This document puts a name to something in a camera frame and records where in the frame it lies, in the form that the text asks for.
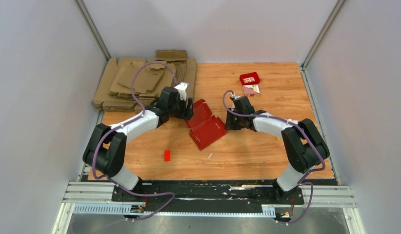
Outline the red paper box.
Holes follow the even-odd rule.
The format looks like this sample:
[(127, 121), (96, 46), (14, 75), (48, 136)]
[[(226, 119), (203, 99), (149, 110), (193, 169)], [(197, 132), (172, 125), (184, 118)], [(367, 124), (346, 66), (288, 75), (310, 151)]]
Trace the red paper box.
[(193, 116), (185, 120), (190, 128), (189, 135), (201, 151), (227, 134), (224, 122), (212, 114), (204, 99), (193, 104)]

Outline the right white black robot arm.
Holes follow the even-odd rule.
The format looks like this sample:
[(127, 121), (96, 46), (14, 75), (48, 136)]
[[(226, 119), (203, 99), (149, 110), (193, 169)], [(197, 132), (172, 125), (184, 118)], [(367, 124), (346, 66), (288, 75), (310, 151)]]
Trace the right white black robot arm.
[(283, 119), (264, 110), (256, 111), (247, 96), (231, 94), (232, 108), (227, 108), (227, 130), (248, 129), (266, 133), (283, 140), (288, 165), (275, 180), (272, 197), (285, 203), (295, 189), (310, 173), (325, 169), (330, 151), (314, 122)]

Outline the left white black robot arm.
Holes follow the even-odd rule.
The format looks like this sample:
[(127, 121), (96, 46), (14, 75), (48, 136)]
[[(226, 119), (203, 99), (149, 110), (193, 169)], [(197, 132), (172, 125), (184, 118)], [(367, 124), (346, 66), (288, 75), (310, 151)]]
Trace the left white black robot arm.
[(159, 128), (170, 118), (189, 120), (193, 116), (193, 99), (187, 96), (188, 83), (163, 88), (160, 97), (138, 115), (114, 125), (95, 126), (82, 160), (124, 187), (131, 201), (142, 198), (141, 178), (124, 164), (127, 144), (140, 135)]

